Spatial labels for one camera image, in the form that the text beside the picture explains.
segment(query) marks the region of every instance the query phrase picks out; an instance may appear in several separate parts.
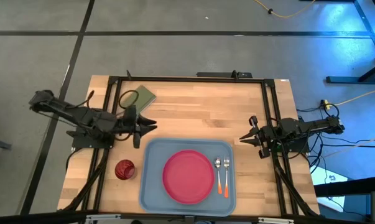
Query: pink plate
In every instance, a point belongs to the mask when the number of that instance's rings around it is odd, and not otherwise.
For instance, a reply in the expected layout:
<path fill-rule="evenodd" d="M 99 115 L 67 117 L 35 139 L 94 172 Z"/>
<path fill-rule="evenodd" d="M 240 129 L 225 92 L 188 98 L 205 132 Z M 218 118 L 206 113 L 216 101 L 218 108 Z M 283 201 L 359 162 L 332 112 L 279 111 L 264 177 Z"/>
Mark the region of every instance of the pink plate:
<path fill-rule="evenodd" d="M 206 156 L 194 150 L 183 150 L 168 159 L 162 181 L 171 198 L 193 205 L 202 202 L 211 193 L 215 175 Z"/>

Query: green book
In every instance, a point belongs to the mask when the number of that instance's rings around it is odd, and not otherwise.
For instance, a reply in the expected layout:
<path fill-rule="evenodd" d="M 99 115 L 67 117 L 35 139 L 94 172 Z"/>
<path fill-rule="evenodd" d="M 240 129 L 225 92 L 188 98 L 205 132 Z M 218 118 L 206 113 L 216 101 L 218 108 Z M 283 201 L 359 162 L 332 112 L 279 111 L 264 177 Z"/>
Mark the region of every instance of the green book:
<path fill-rule="evenodd" d="M 144 111 L 157 97 L 143 85 L 139 86 L 136 91 L 139 93 L 139 98 L 136 100 L 134 105 L 136 105 L 137 113 Z M 121 102 L 123 107 L 127 107 L 133 103 L 136 99 L 136 93 L 132 92 L 125 100 Z"/>

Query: concrete floor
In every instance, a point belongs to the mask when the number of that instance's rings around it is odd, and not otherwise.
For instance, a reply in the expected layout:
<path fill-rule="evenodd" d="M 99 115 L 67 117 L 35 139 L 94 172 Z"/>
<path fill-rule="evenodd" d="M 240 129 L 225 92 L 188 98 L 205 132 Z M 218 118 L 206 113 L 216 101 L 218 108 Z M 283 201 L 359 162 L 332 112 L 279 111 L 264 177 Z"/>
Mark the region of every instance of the concrete floor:
<path fill-rule="evenodd" d="M 79 30 L 89 0 L 0 1 L 0 30 Z M 263 0 L 280 14 L 308 2 Z M 375 31 L 375 7 L 360 0 Z M 290 19 L 269 16 L 252 0 L 101 0 L 87 30 L 365 31 L 351 3 L 317 2 Z M 48 119 L 28 110 L 34 91 L 58 92 L 76 37 L 0 36 L 0 215 L 17 212 Z M 256 78 L 288 78 L 298 108 L 321 99 L 338 103 L 375 85 L 329 85 L 328 75 L 358 77 L 375 66 L 370 39 L 331 37 L 85 37 L 66 100 L 83 101 L 91 75 L 194 76 L 196 72 L 251 72 Z M 375 136 L 375 94 L 340 106 L 349 140 Z M 320 119 L 318 112 L 302 114 Z M 58 124 L 32 212 L 51 212 L 70 153 L 69 127 Z M 342 142 L 325 139 L 329 144 Z M 339 148 L 324 148 L 324 155 Z M 327 169 L 352 179 L 375 176 L 375 149 L 354 149 L 326 160 Z"/>

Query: red glass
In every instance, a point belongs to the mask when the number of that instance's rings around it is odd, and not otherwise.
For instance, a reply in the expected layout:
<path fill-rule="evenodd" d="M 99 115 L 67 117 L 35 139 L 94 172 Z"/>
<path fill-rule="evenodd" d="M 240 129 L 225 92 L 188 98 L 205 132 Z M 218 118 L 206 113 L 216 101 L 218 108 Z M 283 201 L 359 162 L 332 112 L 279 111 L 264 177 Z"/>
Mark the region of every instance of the red glass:
<path fill-rule="evenodd" d="M 121 160 L 115 166 L 115 176 L 121 180 L 130 179 L 135 173 L 135 165 L 128 159 Z"/>

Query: butcher block tabletop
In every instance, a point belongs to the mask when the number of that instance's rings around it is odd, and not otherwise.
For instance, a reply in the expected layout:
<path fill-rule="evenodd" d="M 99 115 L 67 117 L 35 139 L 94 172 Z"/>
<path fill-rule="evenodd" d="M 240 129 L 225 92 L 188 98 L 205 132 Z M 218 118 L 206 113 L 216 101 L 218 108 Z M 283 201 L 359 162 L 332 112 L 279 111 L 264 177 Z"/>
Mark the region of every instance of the butcher block tabletop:
<path fill-rule="evenodd" d="M 102 108 L 108 76 L 93 75 L 87 92 L 95 91 L 90 100 L 93 108 Z M 297 118 L 294 98 L 288 80 L 274 80 L 282 118 Z M 248 118 L 256 115 L 258 125 L 266 125 L 261 85 L 256 83 L 204 82 L 138 82 L 123 81 L 121 94 L 144 85 L 157 98 L 142 115 L 157 121 L 158 128 L 143 136 L 139 149 L 132 139 L 116 141 L 109 151 L 99 212 L 146 213 L 139 205 L 143 154 L 154 138 L 219 139 L 231 144 L 234 153 L 236 208 L 233 216 L 280 216 L 277 188 L 271 157 L 260 159 L 258 147 L 239 142 L 251 129 Z M 110 102 L 114 99 L 114 90 Z M 274 110 L 270 89 L 267 90 L 272 117 Z M 58 208 L 66 207 L 86 182 L 93 149 L 82 149 L 70 159 Z M 136 174 L 119 180 L 114 173 L 123 159 L 133 161 Z M 302 156 L 290 160 L 295 188 L 310 208 L 319 213 L 308 162 Z M 287 212 L 291 213 L 287 188 L 284 186 Z M 93 207 L 96 186 L 92 187 L 88 208 Z"/>

